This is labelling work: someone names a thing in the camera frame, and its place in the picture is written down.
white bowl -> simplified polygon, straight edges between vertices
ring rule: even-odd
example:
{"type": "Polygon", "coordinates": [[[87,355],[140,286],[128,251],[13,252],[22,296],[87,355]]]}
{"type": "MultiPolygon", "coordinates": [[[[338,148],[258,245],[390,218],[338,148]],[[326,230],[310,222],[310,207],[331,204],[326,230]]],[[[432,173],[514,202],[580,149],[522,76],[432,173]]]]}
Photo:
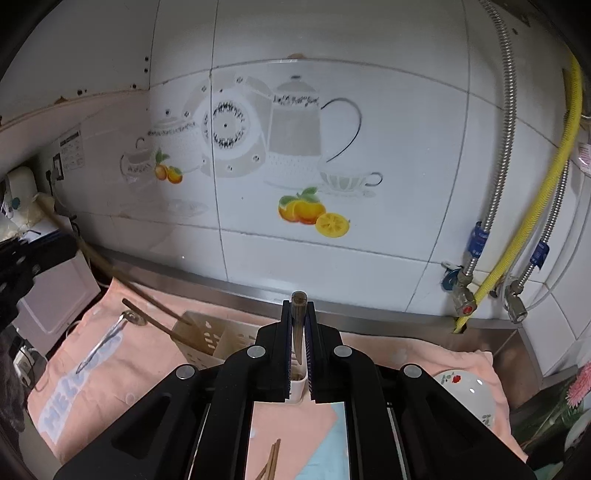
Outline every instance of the white bowl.
{"type": "Polygon", "coordinates": [[[447,370],[433,377],[484,425],[495,421],[495,399],[491,389],[475,374],[466,370],[447,370]]]}

yellow gas hose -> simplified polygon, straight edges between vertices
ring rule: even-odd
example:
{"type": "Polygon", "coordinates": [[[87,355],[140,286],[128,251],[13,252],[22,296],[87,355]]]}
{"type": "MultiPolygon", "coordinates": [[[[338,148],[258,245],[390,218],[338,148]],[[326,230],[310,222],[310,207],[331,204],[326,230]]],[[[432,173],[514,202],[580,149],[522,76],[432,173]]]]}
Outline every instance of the yellow gas hose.
{"type": "MultiPolygon", "coordinates": [[[[527,241],[532,229],[535,227],[540,215],[546,208],[546,204],[550,200],[550,197],[554,193],[565,162],[569,159],[571,150],[573,149],[575,139],[579,132],[579,123],[581,120],[581,110],[583,105],[583,87],[582,87],[582,74],[579,67],[579,63],[574,55],[570,54],[570,92],[567,95],[569,102],[569,117],[564,127],[562,139],[560,140],[560,146],[554,155],[554,160],[538,193],[530,205],[525,218],[521,221],[519,230],[511,240],[509,246],[505,249],[503,256],[496,263],[495,268],[489,273],[487,278],[478,288],[474,297],[476,298],[476,304],[478,305],[486,295],[495,288],[496,283],[505,274],[507,269],[513,263],[515,257],[519,254],[521,247],[527,241]]],[[[454,333],[460,333],[462,327],[466,324],[470,316],[460,317],[456,320],[456,329],[454,333]]]]}

light blue cloth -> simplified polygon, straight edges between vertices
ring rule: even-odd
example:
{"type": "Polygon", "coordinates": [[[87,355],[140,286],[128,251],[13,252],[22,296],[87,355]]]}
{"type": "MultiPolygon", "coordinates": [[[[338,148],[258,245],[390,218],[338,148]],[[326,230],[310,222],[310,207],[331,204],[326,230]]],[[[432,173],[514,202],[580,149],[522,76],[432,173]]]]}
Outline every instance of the light blue cloth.
{"type": "Polygon", "coordinates": [[[333,403],[337,421],[295,480],[349,480],[345,404],[333,403]]]}
{"type": "Polygon", "coordinates": [[[550,465],[546,465],[538,470],[536,470],[535,473],[535,477],[538,480],[551,480],[552,478],[554,478],[554,476],[560,472],[560,469],[562,468],[563,463],[551,463],[550,465]]]}

pink towel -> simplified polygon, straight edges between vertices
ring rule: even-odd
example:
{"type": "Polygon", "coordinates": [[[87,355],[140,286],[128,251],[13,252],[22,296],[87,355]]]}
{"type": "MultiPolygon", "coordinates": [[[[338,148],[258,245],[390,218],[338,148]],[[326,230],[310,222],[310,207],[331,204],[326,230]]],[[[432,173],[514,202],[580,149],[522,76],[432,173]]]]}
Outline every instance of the pink towel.
{"type": "MultiPolygon", "coordinates": [[[[186,310],[262,326],[273,321],[226,307],[145,288],[175,312],[186,310]]],[[[44,440],[65,463],[103,432],[138,399],[178,365],[186,363],[176,344],[151,325],[127,324],[79,375],[80,361],[115,323],[127,297],[159,322],[173,327],[175,320],[148,305],[114,281],[104,298],[83,316],[76,330],[63,342],[28,398],[28,409],[44,440]]],[[[521,459],[526,455],[511,436],[509,407],[501,382],[492,368],[489,352],[455,353],[421,340],[384,338],[344,333],[343,341],[367,353],[377,364],[399,368],[413,362],[431,375],[448,369],[464,369],[478,375],[491,388],[496,401],[495,434],[521,459]]],[[[302,403],[256,404],[249,446],[247,478],[255,478],[267,461],[271,445],[281,438],[281,450],[289,458],[278,463],[277,477],[291,480],[306,465],[336,421],[330,406],[302,403]]]]}

wooden chopstick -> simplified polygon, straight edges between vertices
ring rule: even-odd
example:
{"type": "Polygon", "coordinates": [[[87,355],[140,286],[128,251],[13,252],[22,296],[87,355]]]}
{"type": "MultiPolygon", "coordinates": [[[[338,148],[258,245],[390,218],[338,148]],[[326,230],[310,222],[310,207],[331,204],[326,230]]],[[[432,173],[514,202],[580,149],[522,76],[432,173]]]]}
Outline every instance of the wooden chopstick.
{"type": "Polygon", "coordinates": [[[275,478],[275,470],[277,468],[277,456],[279,455],[279,445],[281,444],[281,439],[277,439],[277,441],[271,445],[271,451],[269,452],[269,459],[267,460],[265,466],[262,468],[261,473],[259,473],[255,480],[262,480],[265,477],[265,480],[274,480],[275,478]]]}
{"type": "MultiPolygon", "coordinates": [[[[53,223],[53,225],[56,228],[58,228],[62,232],[72,235],[72,231],[68,230],[60,222],[57,215],[55,213],[53,213],[49,208],[47,208],[47,206],[42,201],[40,201],[38,197],[35,198],[35,203],[41,209],[41,211],[45,214],[45,216],[47,218],[49,218],[50,222],[53,223]]],[[[107,275],[111,278],[115,278],[116,280],[120,281],[125,287],[130,289],[137,296],[139,296],[139,297],[143,298],[145,301],[151,303],[152,305],[154,305],[156,308],[158,308],[162,312],[166,313],[167,315],[170,315],[172,318],[178,320],[181,323],[191,325],[192,327],[197,328],[201,332],[201,328],[199,328],[199,326],[196,325],[194,322],[180,316],[178,313],[172,311],[166,305],[163,305],[158,300],[153,298],[151,295],[147,294],[143,290],[140,290],[138,287],[136,287],[132,282],[133,281],[135,281],[136,283],[140,283],[140,282],[137,282],[129,274],[122,272],[121,270],[115,268],[113,265],[111,265],[109,262],[107,262],[107,260],[105,260],[94,248],[92,248],[89,244],[87,244],[84,240],[82,240],[82,238],[77,238],[77,237],[75,237],[75,238],[76,238],[76,243],[78,244],[78,248],[82,251],[82,253],[84,253],[90,259],[90,261],[93,262],[95,264],[95,266],[98,269],[100,269],[105,275],[107,275]]]]}
{"type": "Polygon", "coordinates": [[[281,445],[281,439],[277,439],[275,443],[275,449],[273,450],[273,461],[269,467],[267,473],[267,480],[275,480],[275,470],[277,470],[277,458],[279,457],[279,446],[281,445]]]}
{"type": "Polygon", "coordinates": [[[123,305],[125,305],[127,308],[129,308],[129,310],[132,310],[133,312],[135,312],[138,315],[140,315],[141,317],[143,317],[146,320],[146,322],[154,325],[158,330],[161,330],[162,332],[170,335],[170,338],[173,338],[174,340],[181,342],[182,344],[187,345],[188,347],[194,348],[197,351],[203,350],[203,348],[200,345],[196,344],[192,340],[189,340],[188,338],[185,338],[184,336],[181,336],[178,333],[173,332],[172,330],[166,328],[158,320],[153,319],[150,315],[148,315],[146,312],[141,310],[137,305],[134,305],[133,303],[131,303],[128,299],[121,300],[121,303],[123,303],[123,305]]]}

